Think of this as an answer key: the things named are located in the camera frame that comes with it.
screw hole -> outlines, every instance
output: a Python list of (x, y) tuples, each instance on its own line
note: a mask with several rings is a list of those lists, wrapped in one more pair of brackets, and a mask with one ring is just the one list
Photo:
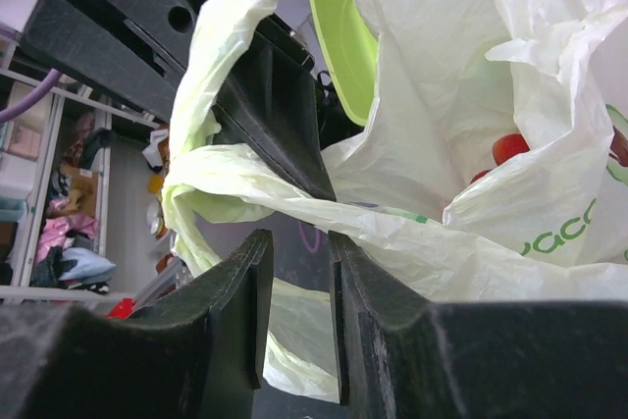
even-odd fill
[(192, 26), (192, 15), (183, 7), (173, 7), (168, 14), (168, 23), (176, 31), (185, 33)]

white bag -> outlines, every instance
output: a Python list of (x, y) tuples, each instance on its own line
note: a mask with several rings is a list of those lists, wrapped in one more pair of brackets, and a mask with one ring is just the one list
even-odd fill
[[(324, 152), (339, 203), (284, 182), (244, 144), (205, 145), (220, 85), (276, 3), (209, 0), (199, 17), (163, 192), (195, 274), (218, 257), (194, 212), (218, 223), (274, 210), (351, 236), (435, 301), (628, 299), (628, 267), (608, 263), (625, 262), (628, 188), (588, 68), (627, 0), (356, 0), (379, 34), (378, 86), (365, 132)], [(517, 128), (532, 150), (467, 187)], [(335, 375), (329, 296), (275, 281), (265, 378), (338, 400)]]

strawberry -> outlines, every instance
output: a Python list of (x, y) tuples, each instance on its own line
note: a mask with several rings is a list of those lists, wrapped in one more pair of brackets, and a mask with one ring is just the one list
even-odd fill
[(517, 154), (528, 152), (530, 147), (521, 134), (509, 134), (493, 145), (493, 158), (498, 166)]
[(480, 174), (478, 174), (477, 176), (475, 176), (473, 179), (471, 179), (471, 183), (473, 183), (474, 181), (476, 181), (477, 179), (481, 179), (483, 176), (485, 176), (487, 173), (489, 173), (490, 170), (488, 171), (482, 171)]

green bowl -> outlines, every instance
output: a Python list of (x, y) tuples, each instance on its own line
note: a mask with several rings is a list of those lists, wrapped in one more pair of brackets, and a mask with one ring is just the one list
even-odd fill
[(373, 102), (377, 40), (364, 25), (353, 0), (310, 0), (310, 4), (342, 108), (363, 127)]

red object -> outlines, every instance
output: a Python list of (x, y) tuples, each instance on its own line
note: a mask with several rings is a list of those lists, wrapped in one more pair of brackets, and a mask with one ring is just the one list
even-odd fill
[(521, 134), (509, 134), (493, 145), (493, 158), (498, 166), (517, 154), (528, 152), (530, 147)]
[(114, 309), (109, 311), (108, 318), (128, 318), (133, 312), (133, 300), (131, 298), (123, 298)]
[(488, 171), (482, 171), (480, 174), (478, 174), (477, 176), (475, 176), (473, 179), (471, 179), (471, 183), (473, 183), (474, 181), (476, 181), (477, 179), (481, 179), (483, 176), (485, 176), (487, 173), (489, 173), (490, 170)]

